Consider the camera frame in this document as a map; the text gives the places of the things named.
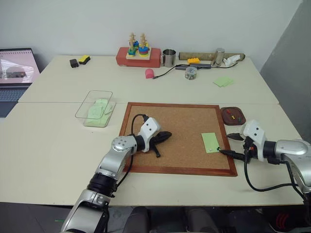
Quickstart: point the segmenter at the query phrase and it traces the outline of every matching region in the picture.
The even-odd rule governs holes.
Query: green sticky note
[[[102,105],[107,105],[108,104],[108,100],[107,99],[98,99],[95,101],[95,103],[99,103]]]
[[[218,152],[219,147],[215,133],[202,133],[202,138],[205,146],[206,153]]]
[[[88,110],[87,118],[99,119],[102,116],[103,106],[100,104],[94,104]]]
[[[98,99],[89,108],[85,126],[105,127],[113,111],[113,105],[108,104],[106,99]]]
[[[229,85],[233,84],[233,82],[234,82],[234,80],[231,79],[226,84],[224,84],[223,86],[229,86]]]
[[[229,77],[219,77],[213,83],[215,83],[219,87],[228,86],[233,83],[233,79]]]

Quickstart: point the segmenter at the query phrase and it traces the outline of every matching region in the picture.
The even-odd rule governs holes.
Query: clear plastic container
[[[198,70],[196,67],[187,67],[185,78],[189,80],[195,79],[197,73],[198,73]]]
[[[111,97],[111,91],[89,91],[75,117],[84,126],[106,127],[116,105],[115,102],[110,101]]]

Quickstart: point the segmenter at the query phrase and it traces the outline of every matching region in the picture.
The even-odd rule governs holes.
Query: yellow sponge
[[[79,59],[79,63],[82,65],[85,65],[91,58],[88,55],[83,55],[80,59]]]
[[[190,64],[190,63],[200,63],[200,59],[199,58],[189,58],[188,60],[188,65]]]

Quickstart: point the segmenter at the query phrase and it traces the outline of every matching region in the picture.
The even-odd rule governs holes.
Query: red box
[[[160,67],[160,56],[161,50],[151,48],[150,60],[128,60],[126,59],[126,54],[128,47],[120,47],[116,60],[119,66],[126,67],[149,67],[149,68],[159,68]]]

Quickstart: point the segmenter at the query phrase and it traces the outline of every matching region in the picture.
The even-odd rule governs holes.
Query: laptop screen
[[[31,49],[0,50],[0,85],[30,84],[39,74]]]

